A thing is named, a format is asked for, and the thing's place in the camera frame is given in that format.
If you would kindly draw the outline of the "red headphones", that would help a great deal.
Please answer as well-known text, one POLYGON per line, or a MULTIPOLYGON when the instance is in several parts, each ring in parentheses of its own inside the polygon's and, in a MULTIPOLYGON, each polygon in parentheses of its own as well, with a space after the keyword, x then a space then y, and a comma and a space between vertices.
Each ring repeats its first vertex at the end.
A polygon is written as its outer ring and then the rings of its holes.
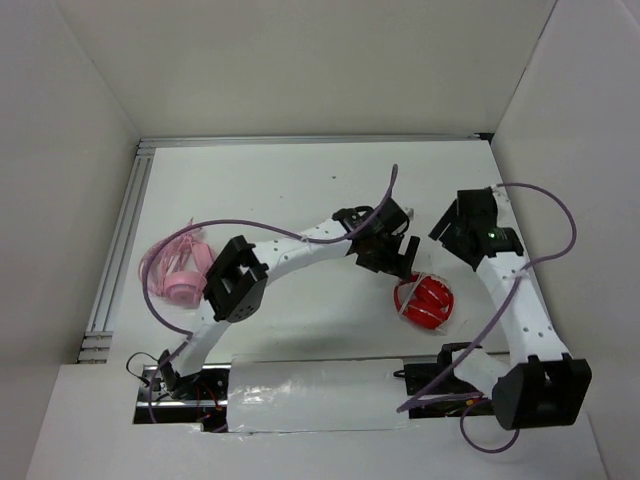
POLYGON ((398 282, 392 298, 402 319, 431 332, 445 328, 455 305, 449 284, 443 278, 426 272, 413 272, 409 280, 398 282))

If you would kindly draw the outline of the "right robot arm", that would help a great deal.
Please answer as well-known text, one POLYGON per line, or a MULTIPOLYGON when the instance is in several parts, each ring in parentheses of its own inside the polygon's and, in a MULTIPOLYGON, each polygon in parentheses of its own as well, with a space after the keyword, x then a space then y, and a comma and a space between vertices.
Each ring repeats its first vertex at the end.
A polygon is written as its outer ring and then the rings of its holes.
POLYGON ((592 371, 570 354, 556 333, 529 275, 534 260, 516 231, 498 224, 491 187, 460 190, 430 238, 469 265, 487 289, 495 317, 482 330, 500 326, 508 363, 488 355, 474 340, 447 344, 436 379, 448 392, 470 384, 488 397, 506 430, 568 426, 581 410, 592 371))

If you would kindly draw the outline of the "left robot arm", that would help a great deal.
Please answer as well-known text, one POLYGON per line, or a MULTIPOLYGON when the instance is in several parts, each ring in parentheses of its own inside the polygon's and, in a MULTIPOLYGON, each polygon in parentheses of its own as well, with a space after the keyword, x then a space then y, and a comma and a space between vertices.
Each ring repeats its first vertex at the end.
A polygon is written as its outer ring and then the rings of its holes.
POLYGON ((357 206, 336 211, 300 233, 284 232, 271 241, 230 239, 205 272, 198 305, 199 320, 185 339, 159 359, 163 389, 174 399, 189 397, 209 352, 227 328, 253 316, 266 288, 310 265, 353 255, 355 264, 374 273, 407 280, 420 238, 406 237, 412 216, 388 198, 376 208, 357 206))

